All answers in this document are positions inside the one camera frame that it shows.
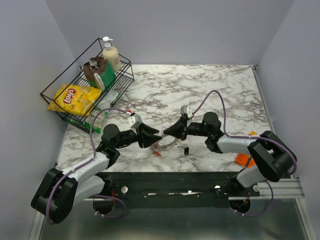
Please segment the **metal disc with keyrings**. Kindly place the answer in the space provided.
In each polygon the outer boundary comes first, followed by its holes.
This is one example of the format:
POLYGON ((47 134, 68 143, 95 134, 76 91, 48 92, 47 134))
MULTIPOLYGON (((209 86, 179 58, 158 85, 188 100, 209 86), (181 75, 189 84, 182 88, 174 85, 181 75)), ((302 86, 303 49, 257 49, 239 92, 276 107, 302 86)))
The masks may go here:
POLYGON ((156 143, 152 144, 150 146, 150 149, 156 152, 167 151, 175 147, 179 142, 180 140, 176 137, 167 134, 162 134, 161 139, 156 143))

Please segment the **red key tag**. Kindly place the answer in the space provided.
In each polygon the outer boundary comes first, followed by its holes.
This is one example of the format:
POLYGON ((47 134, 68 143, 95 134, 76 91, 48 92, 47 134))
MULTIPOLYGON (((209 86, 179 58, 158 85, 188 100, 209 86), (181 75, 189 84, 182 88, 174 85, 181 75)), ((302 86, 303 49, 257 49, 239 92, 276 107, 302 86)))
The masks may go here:
POLYGON ((157 156, 162 156, 162 154, 160 152, 158 152, 157 150, 153 151, 153 154, 157 155, 157 156))

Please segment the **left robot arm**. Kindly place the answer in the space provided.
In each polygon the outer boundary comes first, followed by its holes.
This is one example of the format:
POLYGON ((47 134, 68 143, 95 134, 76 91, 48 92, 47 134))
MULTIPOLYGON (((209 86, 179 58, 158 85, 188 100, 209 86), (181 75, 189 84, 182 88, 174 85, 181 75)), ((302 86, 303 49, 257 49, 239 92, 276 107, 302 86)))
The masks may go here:
POLYGON ((78 202, 93 195, 104 198, 110 194, 111 185, 100 173, 117 161, 120 148, 138 143, 144 149, 161 139, 157 129, 144 123, 126 131, 108 124, 92 157, 64 170, 52 168, 45 174, 31 200, 31 207, 49 222, 61 223, 78 202))

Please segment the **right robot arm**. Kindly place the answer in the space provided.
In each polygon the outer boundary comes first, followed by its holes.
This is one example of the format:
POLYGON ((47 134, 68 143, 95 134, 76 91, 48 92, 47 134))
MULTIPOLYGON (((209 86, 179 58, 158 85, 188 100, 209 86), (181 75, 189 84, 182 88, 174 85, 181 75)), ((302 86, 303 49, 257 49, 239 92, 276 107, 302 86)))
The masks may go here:
POLYGON ((241 196, 248 187, 265 181, 278 182, 290 169, 297 167, 297 159, 284 143, 272 132, 262 135, 228 136, 221 130, 221 121, 214 112, 207 112, 202 122, 188 123, 183 113, 179 120, 164 130, 164 134, 184 141, 187 136, 206 137, 205 145, 213 153, 249 155, 255 165, 245 168, 233 177, 230 191, 241 196))

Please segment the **key with black fob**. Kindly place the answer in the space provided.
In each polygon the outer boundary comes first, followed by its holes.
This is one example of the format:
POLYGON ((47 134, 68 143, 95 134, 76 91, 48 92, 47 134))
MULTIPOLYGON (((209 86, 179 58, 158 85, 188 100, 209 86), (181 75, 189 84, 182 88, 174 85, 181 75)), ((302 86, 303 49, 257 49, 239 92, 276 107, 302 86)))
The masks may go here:
POLYGON ((188 155, 189 155, 189 150, 190 150, 190 148, 189 148, 189 145, 188 145, 188 144, 184 143, 184 144, 182 144, 182 145, 179 145, 178 148, 183 149, 183 154, 184 154, 185 156, 188 156, 188 155))

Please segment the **white green package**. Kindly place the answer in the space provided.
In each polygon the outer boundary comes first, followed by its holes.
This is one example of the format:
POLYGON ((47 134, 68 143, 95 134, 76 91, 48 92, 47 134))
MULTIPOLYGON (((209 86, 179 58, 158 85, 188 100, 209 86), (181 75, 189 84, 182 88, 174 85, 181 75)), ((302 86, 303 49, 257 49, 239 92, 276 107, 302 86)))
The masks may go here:
MULTIPOLYGON (((110 90, 85 119, 84 126, 89 130, 96 115, 103 109, 110 108, 112 104, 114 104, 120 97, 120 95, 121 94, 119 92, 110 90)), ((92 132, 96 132, 98 134, 101 133, 103 120, 107 117, 108 113, 109 110, 106 110, 96 118, 92 127, 92 132)))

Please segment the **orange box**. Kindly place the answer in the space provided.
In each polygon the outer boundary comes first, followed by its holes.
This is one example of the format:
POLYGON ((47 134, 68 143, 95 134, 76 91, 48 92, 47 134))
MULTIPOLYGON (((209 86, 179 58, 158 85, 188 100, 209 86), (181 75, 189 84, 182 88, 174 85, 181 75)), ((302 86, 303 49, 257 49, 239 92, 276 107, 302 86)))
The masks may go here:
POLYGON ((254 161, 254 159, 248 155, 248 154, 243 154, 243 153, 239 153, 234 161, 237 165, 245 167, 245 168, 250 168, 252 166, 254 166, 256 163, 254 161))

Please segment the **yellow Lays chip bag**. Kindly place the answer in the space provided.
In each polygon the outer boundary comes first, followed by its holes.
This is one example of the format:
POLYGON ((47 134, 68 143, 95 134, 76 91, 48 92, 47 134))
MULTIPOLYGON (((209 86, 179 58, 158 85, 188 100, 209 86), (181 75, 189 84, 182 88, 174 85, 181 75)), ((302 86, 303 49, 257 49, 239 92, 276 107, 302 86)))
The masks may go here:
POLYGON ((101 95, 102 90, 93 86, 79 86, 62 84, 55 93, 48 107, 48 111, 70 113, 78 116, 88 116, 89 109, 101 95))

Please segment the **brown and green bag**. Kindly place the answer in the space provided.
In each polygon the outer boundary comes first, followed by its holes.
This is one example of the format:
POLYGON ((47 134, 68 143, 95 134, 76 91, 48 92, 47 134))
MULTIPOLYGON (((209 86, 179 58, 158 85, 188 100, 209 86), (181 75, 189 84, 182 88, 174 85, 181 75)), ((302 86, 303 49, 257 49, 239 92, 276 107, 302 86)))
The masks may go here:
POLYGON ((83 65, 83 73, 89 85, 101 89, 102 92, 107 91, 116 80, 112 66, 101 56, 90 58, 83 65))

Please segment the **cream pump lotion bottle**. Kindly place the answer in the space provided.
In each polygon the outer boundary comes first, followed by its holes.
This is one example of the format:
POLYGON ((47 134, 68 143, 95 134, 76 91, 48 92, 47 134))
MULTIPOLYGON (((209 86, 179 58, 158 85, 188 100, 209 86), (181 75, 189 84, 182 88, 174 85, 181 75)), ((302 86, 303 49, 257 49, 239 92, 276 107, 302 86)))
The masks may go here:
POLYGON ((102 56, 110 63, 113 71, 118 72, 121 69, 122 64, 119 58, 118 50, 111 44, 111 41, 113 41, 113 39, 109 38, 108 36, 105 36, 102 38, 102 40, 104 41, 104 49, 102 50, 102 56))

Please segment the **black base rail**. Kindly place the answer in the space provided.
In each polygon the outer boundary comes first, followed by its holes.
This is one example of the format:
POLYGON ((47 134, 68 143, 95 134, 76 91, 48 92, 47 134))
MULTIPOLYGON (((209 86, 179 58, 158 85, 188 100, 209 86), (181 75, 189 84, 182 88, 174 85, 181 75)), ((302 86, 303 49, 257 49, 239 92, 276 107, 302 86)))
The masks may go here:
POLYGON ((298 178, 259 182, 237 190, 235 172, 101 172, 81 183, 68 177, 52 200, 58 211, 68 212, 79 202, 97 195, 118 198, 129 209, 232 208, 249 211, 255 200, 300 199, 298 178))

